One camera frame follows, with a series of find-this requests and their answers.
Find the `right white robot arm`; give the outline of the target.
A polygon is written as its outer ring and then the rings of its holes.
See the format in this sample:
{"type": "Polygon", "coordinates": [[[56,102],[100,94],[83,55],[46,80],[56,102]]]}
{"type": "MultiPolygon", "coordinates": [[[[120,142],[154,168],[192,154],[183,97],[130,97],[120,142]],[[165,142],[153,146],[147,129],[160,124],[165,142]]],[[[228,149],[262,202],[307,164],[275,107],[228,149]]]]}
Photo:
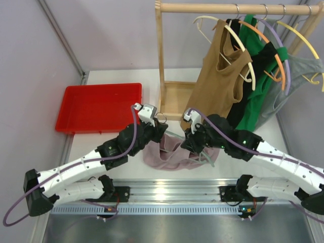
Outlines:
{"type": "Polygon", "coordinates": [[[185,130],[182,148],[201,153],[206,148],[222,149],[228,156],[254,163],[280,175],[266,179],[242,175],[234,195],[240,201],[253,198],[277,198],[300,204],[302,208],[323,215],[323,169],[311,166],[271,146],[262,137],[236,130],[227,119],[217,114],[205,116],[188,109],[183,120],[190,124],[185,130]]]}

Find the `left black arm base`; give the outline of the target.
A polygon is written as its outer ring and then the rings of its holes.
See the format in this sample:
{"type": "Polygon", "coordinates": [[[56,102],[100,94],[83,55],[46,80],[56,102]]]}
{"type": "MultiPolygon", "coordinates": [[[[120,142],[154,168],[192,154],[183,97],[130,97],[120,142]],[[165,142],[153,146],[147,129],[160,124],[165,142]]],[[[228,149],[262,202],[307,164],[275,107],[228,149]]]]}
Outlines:
{"type": "Polygon", "coordinates": [[[113,213],[113,215],[97,215],[98,219],[102,219],[104,222],[112,220],[118,215],[118,205],[120,203],[127,203],[130,198],[130,187],[129,186],[117,186],[113,185],[113,180],[108,176],[103,175],[99,177],[99,181],[103,184],[104,194],[99,198],[99,202],[116,203],[113,207],[104,208],[104,212],[113,213]]]}

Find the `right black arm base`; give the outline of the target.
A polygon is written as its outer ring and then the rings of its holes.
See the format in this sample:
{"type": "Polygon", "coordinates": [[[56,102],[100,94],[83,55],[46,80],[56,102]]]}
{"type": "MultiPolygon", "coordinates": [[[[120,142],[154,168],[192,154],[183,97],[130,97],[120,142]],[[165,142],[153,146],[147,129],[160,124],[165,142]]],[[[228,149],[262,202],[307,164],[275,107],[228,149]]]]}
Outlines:
{"type": "Polygon", "coordinates": [[[239,217],[242,221],[252,221],[267,202],[264,196],[252,196],[248,192],[248,183],[254,179],[252,175],[242,175],[235,185],[220,186],[221,202],[228,204],[231,207],[239,206],[239,217]]]}

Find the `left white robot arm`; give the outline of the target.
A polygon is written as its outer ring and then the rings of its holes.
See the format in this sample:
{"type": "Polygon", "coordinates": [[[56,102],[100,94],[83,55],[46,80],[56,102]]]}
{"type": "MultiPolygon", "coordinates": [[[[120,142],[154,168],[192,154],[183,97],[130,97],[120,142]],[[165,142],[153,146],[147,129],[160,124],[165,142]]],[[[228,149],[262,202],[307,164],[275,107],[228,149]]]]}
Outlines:
{"type": "Polygon", "coordinates": [[[111,200],[115,188],[105,172],[127,163],[149,142],[160,142],[167,128],[157,120],[153,124],[130,124],[116,138],[81,158],[47,171],[27,171],[23,189],[29,216],[40,216],[77,200],[111,200]]]}

